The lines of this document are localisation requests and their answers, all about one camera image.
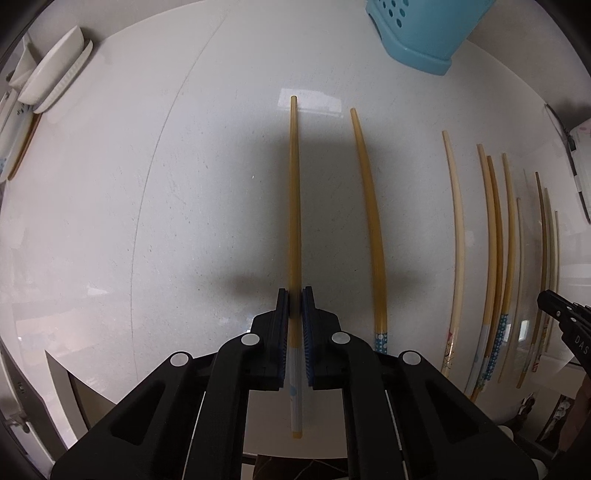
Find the chopstick with white blue end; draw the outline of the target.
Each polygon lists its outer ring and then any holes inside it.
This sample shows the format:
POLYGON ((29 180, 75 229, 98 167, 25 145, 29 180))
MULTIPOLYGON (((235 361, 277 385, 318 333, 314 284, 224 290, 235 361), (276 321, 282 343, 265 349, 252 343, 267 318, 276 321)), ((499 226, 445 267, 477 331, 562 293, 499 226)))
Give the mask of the chopstick with white blue end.
POLYGON ((301 327, 301 177, 300 137, 298 137, 297 96, 290 96, 290 135, 288 136, 288 235, 287 280, 290 294, 290 325, 288 325, 288 374, 290 374, 291 436, 304 436, 303 416, 303 328, 301 327))

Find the amber chopstick blue dotted end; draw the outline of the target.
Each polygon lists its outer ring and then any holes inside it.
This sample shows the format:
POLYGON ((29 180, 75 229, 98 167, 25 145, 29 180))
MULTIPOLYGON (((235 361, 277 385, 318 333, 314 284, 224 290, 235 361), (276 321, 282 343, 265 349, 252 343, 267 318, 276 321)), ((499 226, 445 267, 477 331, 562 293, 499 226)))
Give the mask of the amber chopstick blue dotted end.
POLYGON ((384 254, 379 206, 375 184, 370 169, 370 157, 363 137, 363 129, 356 108, 352 108, 351 119, 353 135, 356 141, 361 178, 363 200, 365 200, 368 232, 370 241, 370 266, 372 267, 372 289, 374 304, 375 350, 382 354, 388 353, 388 292, 387 273, 384 254))

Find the dark amber chopstick dotted end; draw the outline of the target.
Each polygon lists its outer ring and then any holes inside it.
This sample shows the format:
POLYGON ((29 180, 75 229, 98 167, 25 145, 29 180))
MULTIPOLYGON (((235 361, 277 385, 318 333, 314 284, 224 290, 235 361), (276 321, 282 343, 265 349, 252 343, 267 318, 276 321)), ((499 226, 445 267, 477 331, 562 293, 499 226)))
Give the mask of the dark amber chopstick dotted end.
POLYGON ((494 370, 493 366, 493 353, 495 348, 495 342, 497 337, 497 330, 500 321, 500 311, 501 311, 501 297, 502 297, 502 287, 503 287, 503 271, 504 271, 504 238, 503 238, 503 220, 502 220, 502 212, 501 212, 501 205, 500 205, 500 198, 499 198, 499 188, 498 182, 496 177, 496 170, 494 166, 493 158, 488 155, 487 156, 487 164, 489 168, 489 173, 491 177, 491 186, 492 186, 492 200, 493 200, 493 219, 495 222, 495 283, 494 283, 494 296, 493 296, 493 307, 491 313, 491 325, 490 325, 490 332, 489 332, 489 339, 487 344, 487 362, 486 366, 484 367, 484 372, 482 375, 481 380, 481 387, 484 387, 485 384, 490 380, 492 376, 492 371, 494 370))

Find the thin amber chopstick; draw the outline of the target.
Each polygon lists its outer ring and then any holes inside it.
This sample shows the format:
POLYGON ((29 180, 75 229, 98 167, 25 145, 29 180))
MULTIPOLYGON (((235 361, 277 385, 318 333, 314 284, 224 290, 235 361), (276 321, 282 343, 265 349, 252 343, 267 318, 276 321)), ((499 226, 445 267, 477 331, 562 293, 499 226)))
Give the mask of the thin amber chopstick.
POLYGON ((551 258, 550 258, 550 280, 549 289, 558 292, 559 283, 559 220, 558 211, 555 210, 552 216, 552 235, 551 235, 551 258))

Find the light amber chopstick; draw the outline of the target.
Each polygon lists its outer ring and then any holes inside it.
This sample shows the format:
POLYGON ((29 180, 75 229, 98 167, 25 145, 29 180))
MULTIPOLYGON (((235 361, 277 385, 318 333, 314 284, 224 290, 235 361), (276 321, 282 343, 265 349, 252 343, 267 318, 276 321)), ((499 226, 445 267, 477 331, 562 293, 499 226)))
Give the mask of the light amber chopstick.
POLYGON ((505 333, 507 330, 508 319, 509 319, 509 311, 512 301, 512 293, 513 293, 513 284, 514 284, 514 276, 515 276, 515 267, 516 267, 516 255, 517 255, 517 201, 514 191, 514 182, 512 177, 511 166, 509 162, 508 155, 506 153, 502 154, 502 163, 503 163, 503 170, 505 176, 505 186, 506 186, 506 200, 507 200, 507 213, 508 213, 508 241, 507 241, 507 264, 506 264, 506 276, 505 276, 505 284, 504 284, 504 292, 502 297, 502 304, 501 304, 501 316, 499 321, 499 326, 497 330, 497 350, 496 353, 500 354, 501 348, 503 345, 503 340, 505 337, 505 333))

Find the pale chopstick red pattern end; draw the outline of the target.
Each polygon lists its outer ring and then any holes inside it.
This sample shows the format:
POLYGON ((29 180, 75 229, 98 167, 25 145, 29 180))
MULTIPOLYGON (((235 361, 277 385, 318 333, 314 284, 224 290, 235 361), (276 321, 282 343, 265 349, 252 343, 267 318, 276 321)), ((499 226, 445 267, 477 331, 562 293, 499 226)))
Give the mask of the pale chopstick red pattern end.
POLYGON ((446 158, 448 162, 452 205, 454 215, 454 236, 455 236, 455 267, 454 267, 454 291, 452 299, 452 310, 450 326, 448 331, 446 349, 441 372, 448 377, 452 370, 453 358, 457 350, 465 288, 465 221, 463 211, 463 200, 458 176, 457 164, 449 133, 442 132, 446 158))

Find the amber chopstick white end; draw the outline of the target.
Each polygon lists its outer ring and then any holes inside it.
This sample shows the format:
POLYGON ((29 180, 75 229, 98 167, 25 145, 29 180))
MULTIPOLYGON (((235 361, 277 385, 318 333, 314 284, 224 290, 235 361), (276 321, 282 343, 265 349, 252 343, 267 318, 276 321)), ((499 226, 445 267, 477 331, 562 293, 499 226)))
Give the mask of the amber chopstick white end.
POLYGON ((487 155, 482 144, 477 145, 478 156, 481 162, 481 169, 483 175, 486 209, 487 209, 487 233, 488 233, 488 262, 487 262, 487 283, 485 304, 483 310, 483 321, 479 336, 478 357, 475 359, 475 372, 477 374, 476 383, 470 395, 470 400, 475 402, 480 391, 480 381, 483 375, 483 369, 487 359, 487 345, 490 335, 491 323, 493 320, 493 310, 496 293, 497 281, 497 225, 496 225, 496 211, 494 203, 494 191, 492 176, 487 159, 487 155))

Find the white rice cooker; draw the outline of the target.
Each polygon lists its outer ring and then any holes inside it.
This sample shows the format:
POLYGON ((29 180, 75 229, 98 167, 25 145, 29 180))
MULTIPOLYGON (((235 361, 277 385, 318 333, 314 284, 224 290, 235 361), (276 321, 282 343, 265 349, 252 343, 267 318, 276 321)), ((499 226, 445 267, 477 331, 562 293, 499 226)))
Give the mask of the white rice cooker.
POLYGON ((591 202, 591 119, 587 119, 570 131, 570 137, 574 142, 571 151, 573 157, 576 179, 580 187, 587 214, 590 214, 591 202))

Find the blue plastic utensil holder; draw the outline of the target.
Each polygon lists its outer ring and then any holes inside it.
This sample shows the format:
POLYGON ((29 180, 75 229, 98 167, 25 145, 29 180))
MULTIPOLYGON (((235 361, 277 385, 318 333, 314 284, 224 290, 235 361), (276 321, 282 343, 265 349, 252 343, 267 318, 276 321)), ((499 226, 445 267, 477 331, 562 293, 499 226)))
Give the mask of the blue plastic utensil holder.
POLYGON ((493 0, 369 0, 366 11, 392 58, 443 76, 493 5, 493 0))

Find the wooden coaster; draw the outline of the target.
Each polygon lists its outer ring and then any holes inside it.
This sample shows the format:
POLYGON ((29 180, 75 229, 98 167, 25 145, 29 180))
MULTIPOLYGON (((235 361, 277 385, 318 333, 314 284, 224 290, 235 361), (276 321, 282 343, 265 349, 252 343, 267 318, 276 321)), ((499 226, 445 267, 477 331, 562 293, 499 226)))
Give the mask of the wooden coaster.
POLYGON ((31 125, 29 127, 29 130, 27 132, 27 135, 25 136, 22 148, 20 149, 19 155, 16 158, 16 161, 14 163, 12 171, 8 175, 8 178, 7 178, 8 181, 12 181, 15 178, 15 176, 16 176, 16 174, 23 162, 23 159, 30 147, 30 144, 32 143, 32 139, 37 131, 39 124, 40 124, 41 118, 42 118, 42 114, 34 114, 33 115, 33 119, 32 119, 31 125))

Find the white ribbed plate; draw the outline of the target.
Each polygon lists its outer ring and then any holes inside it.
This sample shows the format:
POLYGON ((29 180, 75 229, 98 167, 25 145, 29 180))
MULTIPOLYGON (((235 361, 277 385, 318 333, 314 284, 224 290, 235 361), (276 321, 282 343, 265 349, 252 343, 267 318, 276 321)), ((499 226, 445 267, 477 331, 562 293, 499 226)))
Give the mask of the white ribbed plate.
POLYGON ((92 40, 89 40, 72 66, 66 71, 63 77, 47 95, 47 97, 35 107, 34 113, 36 115, 40 115, 49 110, 54 105, 54 103, 63 96, 65 91, 69 88, 69 86, 84 68, 90 55, 92 54, 93 48, 94 43, 92 40))

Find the white ceramic bowl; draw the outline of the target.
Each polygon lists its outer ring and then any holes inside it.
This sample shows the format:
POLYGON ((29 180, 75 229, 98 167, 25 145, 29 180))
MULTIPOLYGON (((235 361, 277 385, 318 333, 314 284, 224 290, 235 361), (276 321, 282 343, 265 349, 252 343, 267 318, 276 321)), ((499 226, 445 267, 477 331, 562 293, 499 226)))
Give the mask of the white ceramic bowl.
POLYGON ((36 105, 42 101, 79 57, 83 46, 82 30, 79 26, 74 26, 33 70, 20 91, 18 101, 25 105, 36 105))

